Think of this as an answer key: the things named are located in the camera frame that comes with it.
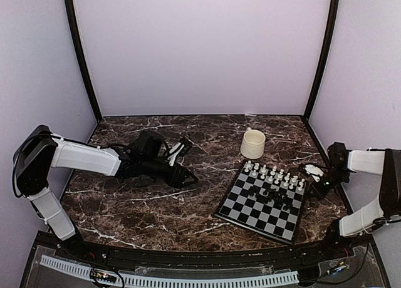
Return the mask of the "black white chessboard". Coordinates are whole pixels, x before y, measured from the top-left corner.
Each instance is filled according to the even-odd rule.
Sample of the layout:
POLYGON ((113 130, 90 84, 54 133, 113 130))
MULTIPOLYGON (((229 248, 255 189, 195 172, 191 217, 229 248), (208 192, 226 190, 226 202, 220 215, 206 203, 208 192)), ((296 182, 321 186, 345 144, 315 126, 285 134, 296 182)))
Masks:
POLYGON ((247 162, 242 162, 214 215, 269 239, 294 244, 308 182, 300 174, 253 161, 252 169, 245 173, 247 162), (255 197, 248 196, 252 186, 260 188, 261 192, 271 188, 287 195, 292 200, 292 208, 279 209, 274 201, 258 202, 255 197))

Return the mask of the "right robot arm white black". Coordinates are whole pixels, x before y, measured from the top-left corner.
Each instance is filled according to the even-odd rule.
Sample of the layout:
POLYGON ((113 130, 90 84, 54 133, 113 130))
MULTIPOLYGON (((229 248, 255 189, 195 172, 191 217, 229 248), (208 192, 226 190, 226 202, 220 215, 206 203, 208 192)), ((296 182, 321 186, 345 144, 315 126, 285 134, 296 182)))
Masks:
POLYGON ((354 189, 351 202, 358 205, 326 231, 320 254, 333 259, 343 250, 344 240, 400 222, 400 150, 349 150, 335 142, 328 147, 328 158, 327 167, 308 163, 302 168, 313 179, 315 197, 322 199, 344 184, 354 189))

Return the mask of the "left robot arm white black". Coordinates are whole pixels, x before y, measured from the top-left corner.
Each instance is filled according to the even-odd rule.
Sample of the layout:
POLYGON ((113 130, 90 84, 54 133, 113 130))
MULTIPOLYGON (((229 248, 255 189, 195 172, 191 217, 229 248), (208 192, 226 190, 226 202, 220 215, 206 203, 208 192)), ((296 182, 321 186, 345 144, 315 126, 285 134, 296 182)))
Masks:
POLYGON ((75 260, 88 256, 88 246, 68 216, 48 181, 53 169, 75 170, 114 178, 160 179, 172 188, 196 184, 199 179, 177 163, 186 156, 192 142, 183 137, 170 147, 165 138, 143 130, 128 145, 113 143, 95 146, 53 133, 46 125, 37 126, 13 155, 11 182, 16 198, 26 198, 63 248, 75 260))

